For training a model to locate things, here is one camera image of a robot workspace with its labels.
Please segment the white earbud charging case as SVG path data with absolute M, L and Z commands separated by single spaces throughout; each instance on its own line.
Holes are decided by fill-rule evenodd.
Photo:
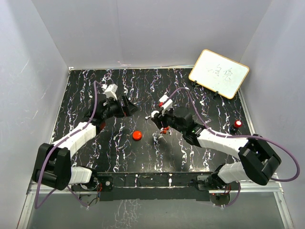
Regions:
M 156 114 L 158 114 L 159 113 L 159 111 L 157 111 L 157 110 L 155 110 L 155 111 L 152 111 L 152 113 L 151 113 L 151 118 L 153 118 Z

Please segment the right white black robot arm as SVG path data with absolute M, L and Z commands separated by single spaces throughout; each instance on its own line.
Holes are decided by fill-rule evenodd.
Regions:
M 224 189 L 229 183 L 240 180 L 251 180 L 265 186 L 281 159 L 270 145 L 261 140 L 259 135 L 246 138 L 212 134 L 208 128 L 195 122 L 185 107 L 168 111 L 153 111 L 151 120 L 163 130 L 171 127 L 182 133 L 183 139 L 190 145 L 209 148 L 231 155 L 239 160 L 232 164 L 220 165 L 206 180 L 205 184 Z

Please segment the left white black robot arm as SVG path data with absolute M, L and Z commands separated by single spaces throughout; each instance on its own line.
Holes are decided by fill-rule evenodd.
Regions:
M 121 101 L 105 96 L 95 99 L 93 107 L 75 129 L 51 144 L 40 145 L 32 180 L 57 190 L 64 190 L 68 185 L 75 184 L 82 184 L 87 190 L 96 189 L 99 182 L 93 175 L 93 169 L 72 167 L 71 157 L 101 132 L 107 119 L 130 117 L 137 110 L 137 106 L 125 95 Z

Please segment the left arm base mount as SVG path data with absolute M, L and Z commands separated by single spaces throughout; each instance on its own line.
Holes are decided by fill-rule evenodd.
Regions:
M 75 184 L 71 188 L 73 191 L 110 192 L 113 190 L 113 178 L 111 176 L 92 177 L 89 183 Z

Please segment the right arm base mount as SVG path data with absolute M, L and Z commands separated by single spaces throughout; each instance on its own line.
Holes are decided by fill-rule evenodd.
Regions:
M 193 178 L 190 182 L 196 189 L 200 191 L 209 191 L 209 190 L 223 190 L 223 191 L 233 191 L 238 190 L 239 184 L 224 183 L 219 178 L 213 178 L 212 175 L 199 175 Z

